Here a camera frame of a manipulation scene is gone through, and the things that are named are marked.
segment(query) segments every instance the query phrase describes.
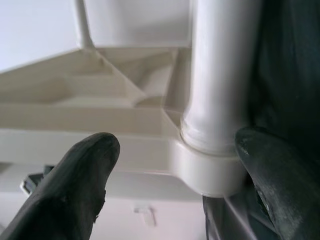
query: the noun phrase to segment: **white plastic pipe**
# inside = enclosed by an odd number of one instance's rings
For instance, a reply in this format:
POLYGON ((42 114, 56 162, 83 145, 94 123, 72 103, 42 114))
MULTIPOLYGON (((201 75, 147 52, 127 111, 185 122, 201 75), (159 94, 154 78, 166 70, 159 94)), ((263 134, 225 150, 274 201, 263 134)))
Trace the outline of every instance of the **white plastic pipe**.
POLYGON ((84 50, 94 49, 84 0, 72 0, 72 3, 78 47, 84 50))
POLYGON ((203 153, 233 154, 247 124, 247 86, 262 0, 197 0, 192 80, 181 136, 203 153))

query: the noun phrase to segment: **white wall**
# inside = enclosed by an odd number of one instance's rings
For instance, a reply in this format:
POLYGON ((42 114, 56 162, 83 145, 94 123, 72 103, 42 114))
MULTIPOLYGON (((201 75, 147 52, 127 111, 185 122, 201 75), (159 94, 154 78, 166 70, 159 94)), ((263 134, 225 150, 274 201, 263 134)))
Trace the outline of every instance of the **white wall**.
POLYGON ((69 0, 0 1, 0 71, 76 46, 69 0))
POLYGON ((97 46, 187 46, 190 0, 87 0, 97 46))
MULTIPOLYGON (((25 200, 20 192, 0 192, 0 225, 7 226, 25 200)), ((107 198, 93 225, 90 239, 205 240, 205 235, 201 202, 107 198), (139 206, 154 210, 155 227, 147 226, 143 216, 134 212, 134 208, 139 206)))
MULTIPOLYGON (((0 72, 75 49, 71 0, 0 1, 0 72)), ((94 43, 186 46, 190 0, 86 0, 94 43)))

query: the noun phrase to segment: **cylindrical white tube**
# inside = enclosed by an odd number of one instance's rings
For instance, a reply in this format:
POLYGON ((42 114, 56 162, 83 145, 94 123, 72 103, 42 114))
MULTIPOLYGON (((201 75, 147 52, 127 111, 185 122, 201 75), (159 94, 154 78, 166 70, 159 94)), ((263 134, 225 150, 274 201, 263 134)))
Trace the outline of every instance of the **cylindrical white tube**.
POLYGON ((197 0, 194 4, 192 82, 181 136, 207 154, 234 151, 247 124, 248 80, 262 0, 197 0))
POLYGON ((92 49, 94 44, 89 32, 84 0, 72 0, 72 3, 78 47, 80 49, 92 49))

